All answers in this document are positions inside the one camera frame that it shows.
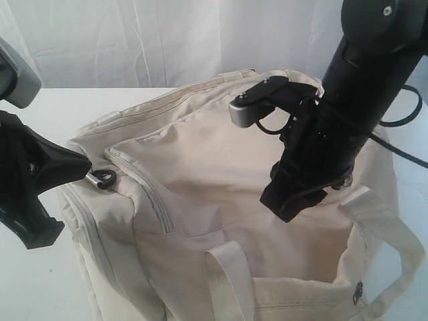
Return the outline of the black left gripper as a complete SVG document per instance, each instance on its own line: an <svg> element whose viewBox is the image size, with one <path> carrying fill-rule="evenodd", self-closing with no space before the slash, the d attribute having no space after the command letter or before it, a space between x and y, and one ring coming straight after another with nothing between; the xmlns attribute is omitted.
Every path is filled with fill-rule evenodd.
<svg viewBox="0 0 428 321"><path fill-rule="evenodd" d="M37 196L83 179L91 166L86 156L49 141L16 115L2 111L2 224L26 249L53 245L65 224L50 217Z"/></svg>

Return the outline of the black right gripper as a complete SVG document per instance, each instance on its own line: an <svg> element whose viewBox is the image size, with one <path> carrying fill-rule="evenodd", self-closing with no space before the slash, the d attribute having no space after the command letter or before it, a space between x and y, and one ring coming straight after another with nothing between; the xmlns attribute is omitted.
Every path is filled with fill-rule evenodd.
<svg viewBox="0 0 428 321"><path fill-rule="evenodd" d="M281 134L285 149L260 202L289 223L323 201L325 187L349 180L354 167L348 151L352 130L343 118L352 103L349 91L319 96L315 87L291 82L281 89L280 106L290 113Z"/></svg>

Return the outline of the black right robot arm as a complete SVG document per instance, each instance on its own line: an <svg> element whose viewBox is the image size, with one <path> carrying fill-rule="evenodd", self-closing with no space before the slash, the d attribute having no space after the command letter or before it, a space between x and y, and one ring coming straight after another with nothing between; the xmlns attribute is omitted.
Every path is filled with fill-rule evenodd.
<svg viewBox="0 0 428 321"><path fill-rule="evenodd" d="M358 153L427 53L426 1L345 1L341 24L323 96L286 87L269 99L290 119L260 200L285 222L351 176Z"/></svg>

